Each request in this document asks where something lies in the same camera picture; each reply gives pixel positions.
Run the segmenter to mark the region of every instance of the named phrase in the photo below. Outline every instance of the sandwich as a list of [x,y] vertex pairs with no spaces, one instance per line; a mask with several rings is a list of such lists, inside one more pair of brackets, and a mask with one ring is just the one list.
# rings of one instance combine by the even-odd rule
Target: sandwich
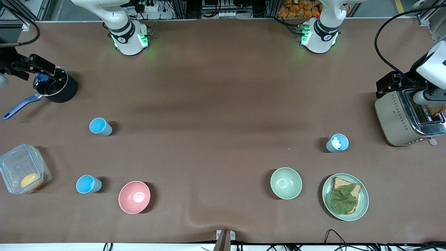
[[339,214],[352,214],[358,205],[361,185],[335,177],[330,195],[330,206]]

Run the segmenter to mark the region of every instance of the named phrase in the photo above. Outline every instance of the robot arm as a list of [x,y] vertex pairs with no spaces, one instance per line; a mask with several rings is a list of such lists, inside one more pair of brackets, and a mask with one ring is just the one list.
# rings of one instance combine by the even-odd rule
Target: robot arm
[[130,20],[120,5],[130,0],[71,0],[97,15],[109,29],[115,46],[124,55],[135,55],[149,47],[147,26]]
[[347,16],[344,4],[362,3],[366,0],[321,0],[324,9],[319,18],[311,18],[304,25],[309,26],[307,35],[300,43],[314,53],[327,52],[336,41],[338,30]]
[[396,71],[376,83],[376,97],[393,91],[418,89],[413,101],[419,105],[446,105],[446,41],[434,45],[406,73],[410,80]]
[[5,74],[28,80],[29,73],[39,73],[52,76],[55,65],[36,54],[25,57],[17,53],[15,47],[0,48],[0,87],[8,84]]

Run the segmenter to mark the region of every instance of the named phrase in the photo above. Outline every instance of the bread slice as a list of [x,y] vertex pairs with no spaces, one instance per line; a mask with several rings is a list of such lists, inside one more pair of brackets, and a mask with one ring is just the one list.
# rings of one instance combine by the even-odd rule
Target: bread slice
[[446,105],[426,105],[429,116],[436,117],[446,110]]
[[[334,181],[333,181],[333,190],[335,190],[336,188],[338,188],[340,186],[345,186],[345,185],[350,185],[350,184],[353,184],[353,182],[346,181],[341,178],[335,177]],[[355,189],[353,189],[353,191],[350,194],[353,195],[354,197],[356,197],[356,199],[358,199],[360,190],[361,190],[361,185],[356,184]],[[356,210],[357,205],[358,204],[356,204],[355,207],[348,214],[352,214]]]

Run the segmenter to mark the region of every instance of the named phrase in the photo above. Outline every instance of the toaster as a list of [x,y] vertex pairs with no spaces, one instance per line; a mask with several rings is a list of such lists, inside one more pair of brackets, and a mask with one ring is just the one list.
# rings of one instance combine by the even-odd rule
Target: toaster
[[375,110],[387,141],[394,146],[409,146],[428,141],[435,146],[434,137],[446,133],[444,113],[429,116],[424,105],[416,104],[413,96],[419,90],[390,92],[376,100]]

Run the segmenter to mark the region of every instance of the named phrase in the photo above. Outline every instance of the blue saucepan handle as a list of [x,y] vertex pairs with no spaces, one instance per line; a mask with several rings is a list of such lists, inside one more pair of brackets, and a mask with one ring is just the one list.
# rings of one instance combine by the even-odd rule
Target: blue saucepan handle
[[20,101],[20,103],[18,103],[16,106],[12,107],[11,110],[9,110],[7,113],[5,113],[5,115],[3,115],[3,119],[9,119],[14,114],[16,114],[18,111],[20,111],[20,109],[25,107],[25,105],[39,101],[41,97],[42,96],[40,96],[39,94],[36,94],[36,95],[32,95],[31,97],[25,98],[24,100]]

